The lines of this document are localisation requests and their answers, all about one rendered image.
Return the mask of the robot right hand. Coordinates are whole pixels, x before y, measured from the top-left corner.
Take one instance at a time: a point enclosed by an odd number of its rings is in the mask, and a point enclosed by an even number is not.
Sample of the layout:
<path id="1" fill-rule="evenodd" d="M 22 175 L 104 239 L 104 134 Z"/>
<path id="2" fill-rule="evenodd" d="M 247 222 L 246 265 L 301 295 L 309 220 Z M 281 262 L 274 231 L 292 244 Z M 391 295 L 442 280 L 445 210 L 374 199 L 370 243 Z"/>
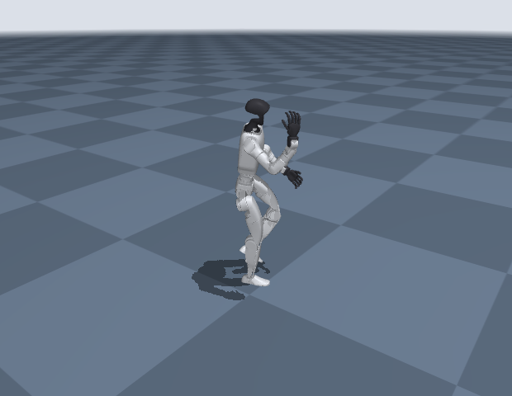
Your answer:
<path id="1" fill-rule="evenodd" d="M 296 113 L 295 111 L 293 111 L 293 112 L 289 111 L 289 112 L 292 117 L 292 122 L 291 122 L 291 117 L 289 116 L 289 114 L 287 112 L 285 112 L 285 114 L 287 115 L 287 118 L 288 118 L 288 125 L 286 125 L 284 120 L 282 120 L 282 123 L 284 124 L 285 128 L 287 129 L 287 133 L 289 134 L 289 136 L 287 136 L 287 146 L 291 147 L 291 140 L 296 140 L 296 139 L 298 140 L 297 134 L 299 133 L 299 130 L 301 127 L 300 126 L 301 116 L 299 113 Z M 295 116 L 295 123 L 294 123 L 294 116 Z M 298 117 L 298 121 L 297 121 L 297 117 Z"/>

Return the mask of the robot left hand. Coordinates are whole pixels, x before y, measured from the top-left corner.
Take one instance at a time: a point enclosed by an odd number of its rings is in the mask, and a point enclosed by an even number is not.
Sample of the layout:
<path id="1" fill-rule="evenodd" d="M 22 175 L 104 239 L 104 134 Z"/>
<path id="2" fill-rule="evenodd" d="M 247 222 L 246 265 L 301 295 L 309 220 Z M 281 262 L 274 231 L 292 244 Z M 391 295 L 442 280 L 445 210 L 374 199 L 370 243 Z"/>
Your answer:
<path id="1" fill-rule="evenodd" d="M 300 177 L 297 173 L 301 174 L 301 172 L 299 171 L 294 171 L 294 170 L 290 170 L 290 168 L 288 166 L 285 167 L 286 168 L 286 171 L 284 173 L 282 173 L 284 176 L 287 175 L 288 179 L 290 180 L 290 182 L 292 182 L 295 186 L 295 189 L 297 187 L 299 187 L 301 185 L 301 182 L 303 181 L 303 178 Z M 300 179 L 299 179 L 299 178 Z M 299 183 L 300 182 L 300 183 Z"/>

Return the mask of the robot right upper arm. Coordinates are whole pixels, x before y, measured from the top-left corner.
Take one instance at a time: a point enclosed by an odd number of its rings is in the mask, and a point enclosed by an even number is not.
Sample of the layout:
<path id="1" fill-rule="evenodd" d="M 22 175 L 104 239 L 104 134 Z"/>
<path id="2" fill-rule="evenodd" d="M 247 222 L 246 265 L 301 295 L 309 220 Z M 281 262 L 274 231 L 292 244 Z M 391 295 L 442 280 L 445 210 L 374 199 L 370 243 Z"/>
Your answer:
<path id="1" fill-rule="evenodd" d="M 254 139 L 251 139 L 250 137 L 247 138 L 244 142 L 243 142 L 243 145 L 244 145 L 244 151 L 249 154 L 250 156 L 252 156 L 263 168 L 265 168 L 270 174 L 272 175 L 276 175 L 278 174 L 279 172 L 281 172 L 281 170 L 275 174 L 271 173 L 269 171 L 269 165 L 271 164 L 270 160 L 269 160 L 269 157 L 268 155 L 260 148 L 260 145 L 259 143 L 254 140 Z"/>

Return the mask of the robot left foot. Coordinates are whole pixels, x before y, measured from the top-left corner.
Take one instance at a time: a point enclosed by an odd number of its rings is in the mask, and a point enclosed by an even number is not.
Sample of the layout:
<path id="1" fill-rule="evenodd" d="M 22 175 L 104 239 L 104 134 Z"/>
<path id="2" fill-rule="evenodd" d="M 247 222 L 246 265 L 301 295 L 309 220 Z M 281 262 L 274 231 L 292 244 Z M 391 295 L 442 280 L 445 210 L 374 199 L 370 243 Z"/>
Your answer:
<path id="1" fill-rule="evenodd" d="M 245 254 L 245 245 L 240 249 L 240 251 Z M 258 261 L 263 262 L 263 260 L 261 258 L 259 258 Z"/>

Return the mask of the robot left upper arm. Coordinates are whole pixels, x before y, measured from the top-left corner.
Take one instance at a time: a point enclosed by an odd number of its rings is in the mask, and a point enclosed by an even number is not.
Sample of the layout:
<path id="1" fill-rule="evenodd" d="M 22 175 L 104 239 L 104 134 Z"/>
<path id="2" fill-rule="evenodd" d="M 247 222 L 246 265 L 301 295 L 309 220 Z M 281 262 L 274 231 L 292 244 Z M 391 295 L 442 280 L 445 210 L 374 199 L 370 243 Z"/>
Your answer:
<path id="1" fill-rule="evenodd" d="M 261 125 L 261 126 L 262 126 L 262 125 Z M 263 126 L 262 126 L 262 128 L 263 128 Z M 265 145 L 264 145 L 264 149 L 263 149 L 263 151 L 264 151 L 267 155 L 269 155 L 270 147 L 269 147 L 268 145 L 266 145 L 266 144 L 265 144 Z"/>

